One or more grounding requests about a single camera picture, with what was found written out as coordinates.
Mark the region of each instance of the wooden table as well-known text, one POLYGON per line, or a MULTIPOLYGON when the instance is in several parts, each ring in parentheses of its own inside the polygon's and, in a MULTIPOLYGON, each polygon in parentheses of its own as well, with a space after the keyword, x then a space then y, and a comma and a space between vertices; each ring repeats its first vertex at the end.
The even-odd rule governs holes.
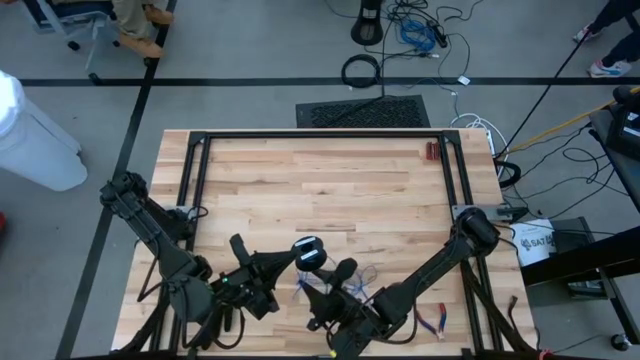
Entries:
MULTIPOLYGON (((176 203, 189 132, 164 133, 150 192, 162 205, 176 203)), ((475 203, 500 204, 502 195, 483 131, 461 130, 460 136, 475 203)), ((241 234, 250 253, 282 251, 295 240, 313 234, 323 239, 329 256, 336 261, 353 257, 359 269, 375 266, 378 276, 365 288, 367 294, 401 281, 442 247, 451 226, 442 164, 425 159, 427 141, 214 140, 202 200, 210 214, 200 219, 195 253, 204 255, 218 273, 238 266, 228 243, 235 233, 241 234)), ((192 182, 199 158, 196 154, 192 182)), ((457 179, 453 157, 451 168, 457 179)), ((113 348, 126 344, 155 306, 157 293, 142 303, 136 302, 152 259, 144 246, 137 247, 113 348)), ((487 264, 496 304, 506 315, 511 295, 519 298, 515 321, 525 340, 535 345, 533 320, 514 250, 500 243, 487 257, 487 264)), ((151 283, 160 280, 157 273, 154 276, 151 283)), ((296 293, 296 281, 295 266, 291 265, 275 291, 280 311, 260 322, 248 315, 245 336, 237 348, 223 351, 212 347, 201 354, 326 355, 324 332, 306 329, 311 314, 304 293, 296 293)), ((459 355, 461 348, 473 348, 459 270, 451 271, 420 296, 418 308, 425 319, 437 323, 440 302, 448 311, 446 341, 438 342, 419 328, 410 344, 372 342, 365 353, 459 355)), ((479 302, 477 306, 485 348, 491 348, 484 308, 479 302)), ((173 314, 166 317, 161 348, 168 344, 172 318, 173 314)), ((231 333, 223 333, 221 341, 235 341, 236 325, 231 333)), ((412 322, 407 321, 394 338, 406 338, 411 327, 412 322)), ((195 331, 195 327, 190 328, 189 335, 195 331)))

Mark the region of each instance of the black stand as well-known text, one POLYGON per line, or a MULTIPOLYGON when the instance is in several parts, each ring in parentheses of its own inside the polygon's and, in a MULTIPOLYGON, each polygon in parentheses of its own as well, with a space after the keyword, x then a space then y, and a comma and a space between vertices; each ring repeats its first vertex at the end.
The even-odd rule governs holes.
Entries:
POLYGON ((375 45, 382 40, 384 31, 380 24, 380 9, 382 0, 361 0, 358 19, 351 28, 351 38, 360 45, 375 45), (374 11, 374 14, 367 14, 365 10, 374 11))
POLYGON ((561 236, 586 237, 586 245, 522 268, 526 286, 562 279, 565 282, 602 280, 605 293, 616 311, 624 334, 611 338, 620 351, 640 344, 640 331, 613 278, 640 272, 640 227, 595 242, 583 218, 581 229, 586 234, 560 233, 561 236))

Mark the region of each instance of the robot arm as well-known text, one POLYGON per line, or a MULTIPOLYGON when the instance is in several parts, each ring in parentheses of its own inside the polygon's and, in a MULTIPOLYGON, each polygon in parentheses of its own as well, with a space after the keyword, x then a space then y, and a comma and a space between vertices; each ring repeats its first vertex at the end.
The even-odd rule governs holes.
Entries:
POLYGON ((327 329, 327 343, 338 359, 356 359, 372 340, 394 343, 389 338, 406 322, 417 297, 469 257, 491 253, 498 244, 498 236, 499 232, 481 210, 466 210, 456 219, 443 249, 402 283, 380 289, 366 303, 341 286, 353 275, 355 260, 340 262, 335 272, 314 271, 333 286, 325 295, 303 284, 314 315, 307 327, 312 331, 327 329), (332 333, 336 325, 338 330, 332 333))
MULTIPOLYGON (((183 347, 206 349, 216 342, 222 315, 232 308, 245 308, 257 319, 278 311, 273 289, 284 269, 295 261, 301 269, 315 270, 327 259, 322 240, 314 236, 300 239, 288 251, 249 255, 242 238, 236 234, 230 243, 240 267, 228 274, 221 273, 219 279, 209 283, 212 269, 206 259, 178 246, 179 240, 191 238, 195 232, 187 214, 167 211, 149 198, 146 183, 138 174, 124 173, 100 191, 100 202, 125 220, 158 260, 169 303, 183 324, 183 347), (189 342, 184 331, 188 322, 201 325, 189 342)), ((166 299, 161 298, 154 314, 163 313, 166 307, 166 299)), ((155 315, 150 318, 125 348, 139 349, 150 334, 151 323, 159 318, 155 315)))

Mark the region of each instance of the red object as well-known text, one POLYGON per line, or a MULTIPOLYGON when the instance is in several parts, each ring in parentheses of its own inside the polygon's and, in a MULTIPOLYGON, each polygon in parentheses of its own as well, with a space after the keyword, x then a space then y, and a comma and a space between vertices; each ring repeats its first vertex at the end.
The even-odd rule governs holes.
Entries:
POLYGON ((440 146, 438 143, 427 143, 427 160, 440 160, 440 146))

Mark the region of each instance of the gray floor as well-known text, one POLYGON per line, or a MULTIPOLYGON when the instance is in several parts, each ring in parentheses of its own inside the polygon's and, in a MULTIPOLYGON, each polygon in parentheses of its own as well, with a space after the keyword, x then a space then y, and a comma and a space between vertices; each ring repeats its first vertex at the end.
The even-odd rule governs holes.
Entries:
MULTIPOLYGON (((356 0, 336 3, 353 13, 356 0)), ((467 75, 480 77, 551 77, 571 52, 570 37, 592 19, 604 0, 486 0, 471 21, 447 25, 469 41, 472 54, 467 75)), ((430 11, 438 4, 430 2, 430 11)), ((468 9, 471 0, 447 2, 468 9)), ((277 78, 336 77, 342 63, 361 47, 349 38, 351 20, 332 15, 322 0, 179 0, 156 78, 277 78)), ((584 76, 584 69, 606 54, 629 32, 625 23, 612 26, 587 44, 561 76, 584 76)), ((37 35, 15 5, 0 6, 0 69, 23 79, 83 78, 84 56, 71 53, 52 35, 37 35)), ((386 51, 402 47, 391 39, 386 51)), ((454 39, 443 76, 457 76, 466 49, 454 39)), ((388 76, 434 76, 439 62, 394 60, 388 76)), ((105 78, 140 78, 144 67, 124 49, 105 48, 98 62, 105 78)), ((640 74, 634 69, 632 74, 640 74)), ((541 86, 456 86, 461 113, 473 112, 492 121, 510 136, 544 90, 541 86)), ((609 86, 554 87, 530 123, 518 136, 522 142, 545 129, 610 100, 609 86)), ((51 359, 71 308, 100 205, 98 189, 108 179, 122 145, 138 88, 27 88, 27 95, 82 144, 89 178, 65 193, 52 193, 15 175, 0 171, 0 210, 10 221, 0 241, 0 358, 51 359)), ((436 86, 405 89, 389 86, 394 95, 422 95, 434 127, 445 127, 455 116, 453 96, 436 86)), ((129 169, 149 179, 162 131, 172 128, 292 128, 297 103, 378 96, 379 89, 349 90, 345 86, 299 87, 154 87, 145 109, 129 169)), ((587 134, 580 146, 600 155, 587 134)), ((528 168, 551 146, 514 155, 528 168)), ((591 164, 551 157, 532 172, 519 190, 523 195, 558 180, 589 174, 591 164)), ((621 188, 614 176, 612 186, 621 188)), ((597 189, 584 182, 565 184, 530 201, 544 214, 557 213, 597 189)), ((640 217, 624 196, 604 190, 564 214, 584 216, 593 230, 620 231, 640 217)), ((133 233, 121 222, 111 225, 74 356, 109 350, 132 257, 133 233)), ((633 311, 640 310, 638 279, 619 281, 633 311)), ((608 337, 621 327, 606 301, 575 302, 557 285, 528 289, 542 346, 560 349, 593 335, 601 337, 563 354, 606 359, 637 359, 640 350, 612 350, 608 337)))

